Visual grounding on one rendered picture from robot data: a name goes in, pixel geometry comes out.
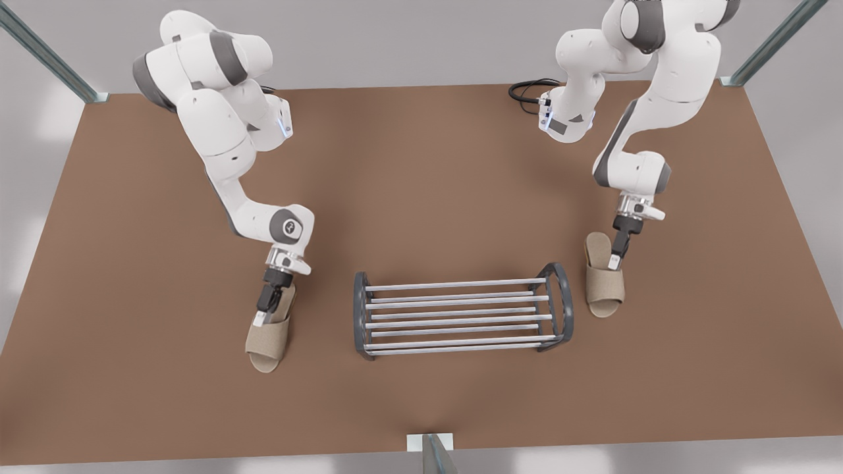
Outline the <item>beige slipper shoe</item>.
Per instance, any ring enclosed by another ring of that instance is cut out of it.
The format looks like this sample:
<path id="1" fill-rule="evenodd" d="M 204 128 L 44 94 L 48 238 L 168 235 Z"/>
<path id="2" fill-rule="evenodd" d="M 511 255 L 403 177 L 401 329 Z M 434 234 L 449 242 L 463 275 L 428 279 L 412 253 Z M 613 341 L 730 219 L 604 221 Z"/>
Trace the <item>beige slipper shoe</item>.
<path id="1" fill-rule="evenodd" d="M 584 242 L 586 254 L 586 302 L 598 318 L 615 313 L 624 302 L 624 276 L 620 269 L 611 269 L 612 242 L 608 235 L 593 232 Z"/>
<path id="2" fill-rule="evenodd" d="M 282 297 L 270 321 L 255 326 L 252 324 L 245 341 L 245 353 L 249 355 L 253 367 L 262 374 L 274 371 L 283 359 L 291 319 L 291 309 L 297 295 L 293 283 L 283 288 Z"/>

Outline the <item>silver frame post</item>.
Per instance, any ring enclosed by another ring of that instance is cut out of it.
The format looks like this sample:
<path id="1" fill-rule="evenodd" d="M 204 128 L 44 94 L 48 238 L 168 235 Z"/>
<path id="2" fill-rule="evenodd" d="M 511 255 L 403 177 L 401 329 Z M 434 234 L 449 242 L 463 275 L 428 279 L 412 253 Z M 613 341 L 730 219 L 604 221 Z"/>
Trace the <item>silver frame post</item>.
<path id="1" fill-rule="evenodd" d="M 421 453 L 423 474 L 459 474 L 451 452 L 453 434 L 408 434 L 406 451 Z"/>
<path id="2" fill-rule="evenodd" d="M 726 88 L 746 86 L 757 72 L 767 64 L 795 33 L 819 12 L 830 0 L 800 0 L 788 16 L 767 36 L 761 45 L 731 75 L 720 77 L 719 83 Z"/>
<path id="3" fill-rule="evenodd" d="M 52 73 L 67 89 L 71 90 L 85 104 L 108 102 L 109 94 L 96 91 L 69 66 L 50 45 L 46 44 L 29 25 L 0 0 L 0 27 L 16 40 L 25 51 Z"/>

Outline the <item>grey metal shoe rack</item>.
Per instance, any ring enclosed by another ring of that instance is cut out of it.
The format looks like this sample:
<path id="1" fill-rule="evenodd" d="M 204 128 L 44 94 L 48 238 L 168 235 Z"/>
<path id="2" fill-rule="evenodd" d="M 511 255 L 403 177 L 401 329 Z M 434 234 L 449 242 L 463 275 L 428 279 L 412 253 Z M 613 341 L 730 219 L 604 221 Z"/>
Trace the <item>grey metal shoe rack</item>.
<path id="1" fill-rule="evenodd" d="M 571 285 L 557 262 L 536 276 L 487 281 L 374 285 L 354 279 L 356 353 L 379 356 L 533 349 L 572 339 Z"/>

